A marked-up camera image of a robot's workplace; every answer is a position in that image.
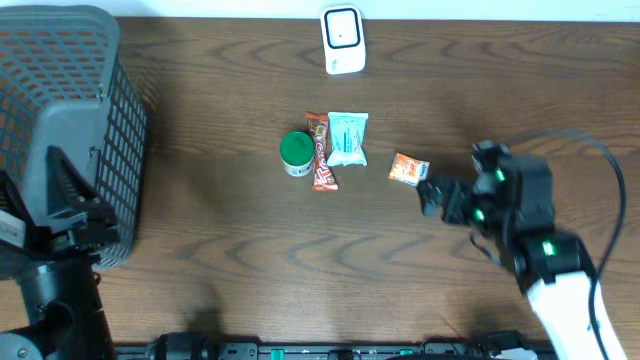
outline orange snack package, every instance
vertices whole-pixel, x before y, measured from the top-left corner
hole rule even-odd
[[[337,191],[338,183],[331,169],[327,166],[327,134],[329,133],[329,116],[307,113],[309,134],[313,139],[313,190]]]
[[[397,153],[395,159],[393,159],[389,179],[417,186],[420,181],[427,178],[428,170],[428,161],[416,160],[407,155]]]

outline red snack wrapper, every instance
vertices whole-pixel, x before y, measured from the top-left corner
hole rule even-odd
[[[331,169],[327,166],[327,134],[329,133],[329,116],[307,113],[309,133],[313,139],[315,156],[313,159],[313,190],[337,191],[338,183]]]

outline gray plastic basket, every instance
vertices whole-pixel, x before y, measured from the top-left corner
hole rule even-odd
[[[147,135],[119,40],[115,19],[95,7],[0,8],[0,168],[47,225],[45,154],[61,147],[118,216],[121,243],[101,252],[103,267],[133,246]]]

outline green lid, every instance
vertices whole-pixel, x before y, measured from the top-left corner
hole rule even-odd
[[[291,166],[306,165],[313,159],[311,137],[300,131],[288,133],[280,143],[280,156]]]

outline light blue snack package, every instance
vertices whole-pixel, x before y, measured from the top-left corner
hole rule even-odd
[[[367,113],[329,113],[331,155],[327,165],[367,166],[367,158],[362,151],[367,119],[369,119]]]

